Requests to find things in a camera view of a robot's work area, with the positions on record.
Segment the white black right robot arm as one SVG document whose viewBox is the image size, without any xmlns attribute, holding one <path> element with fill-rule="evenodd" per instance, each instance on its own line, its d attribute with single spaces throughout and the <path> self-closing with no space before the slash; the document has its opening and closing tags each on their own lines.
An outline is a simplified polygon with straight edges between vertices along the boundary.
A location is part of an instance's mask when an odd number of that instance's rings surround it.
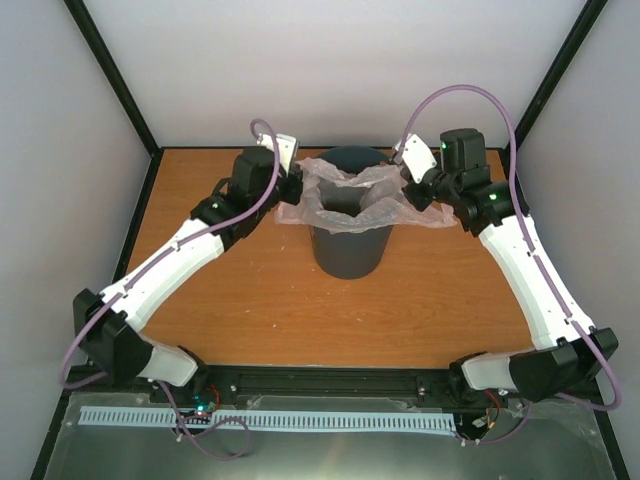
<svg viewBox="0 0 640 480">
<path fill-rule="evenodd" d="M 415 134 L 399 141 L 392 160 L 406 180 L 402 191 L 417 210 L 437 202 L 453 209 L 464 231 L 491 254 L 527 322 L 532 349 L 477 353 L 452 363 L 452 386 L 503 389 L 539 402 L 592 380 L 619 346 L 610 328 L 598 328 L 576 304 L 552 265 L 530 216 L 518 218 L 507 181 L 495 181 L 483 135 L 464 128 L 444 132 L 440 150 Z"/>
</svg>

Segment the dark grey trash bin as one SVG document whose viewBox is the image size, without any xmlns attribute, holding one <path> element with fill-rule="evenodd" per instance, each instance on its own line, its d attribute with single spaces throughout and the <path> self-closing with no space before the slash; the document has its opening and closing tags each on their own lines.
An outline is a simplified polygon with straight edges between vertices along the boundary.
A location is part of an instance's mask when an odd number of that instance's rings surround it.
<svg viewBox="0 0 640 480">
<path fill-rule="evenodd" d="M 359 174 L 368 167 L 380 164 L 386 156 L 371 147 L 341 146 L 322 152 L 319 158 L 342 172 Z M 320 183 L 322 207 L 349 217 L 361 213 L 360 200 L 366 192 L 364 187 L 337 187 L 326 181 Z M 361 233 L 332 233 L 312 226 L 313 255 L 319 267 L 332 277 L 343 280 L 363 278 L 379 265 L 391 232 L 390 226 Z"/>
</svg>

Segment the pink plastic trash bag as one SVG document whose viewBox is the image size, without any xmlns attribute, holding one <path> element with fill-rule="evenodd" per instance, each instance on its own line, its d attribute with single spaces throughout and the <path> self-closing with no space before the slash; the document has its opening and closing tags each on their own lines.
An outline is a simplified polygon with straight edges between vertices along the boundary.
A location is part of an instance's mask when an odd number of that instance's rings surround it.
<svg viewBox="0 0 640 480">
<path fill-rule="evenodd" d="M 321 158 L 306 158 L 298 165 L 303 172 L 300 201 L 279 204 L 278 224 L 307 225 L 332 234 L 359 234 L 395 225 L 440 229 L 457 224 L 448 206 L 416 210 L 401 191 L 407 182 L 395 166 L 375 165 L 353 174 Z"/>
</svg>

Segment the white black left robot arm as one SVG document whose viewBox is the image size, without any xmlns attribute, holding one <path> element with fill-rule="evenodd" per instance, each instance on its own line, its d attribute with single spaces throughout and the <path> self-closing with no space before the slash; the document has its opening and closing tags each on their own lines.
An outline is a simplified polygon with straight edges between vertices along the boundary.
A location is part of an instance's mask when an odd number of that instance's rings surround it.
<svg viewBox="0 0 640 480">
<path fill-rule="evenodd" d="M 292 137 L 261 137 L 236 157 L 231 176 L 218 182 L 153 255 L 101 292 L 84 289 L 76 295 L 72 345 L 99 367 L 100 378 L 117 386 L 136 378 L 160 380 L 190 403 L 206 395 L 202 361 L 186 348 L 159 343 L 142 331 L 184 282 L 249 236 L 271 209 L 299 202 L 297 149 Z"/>
</svg>

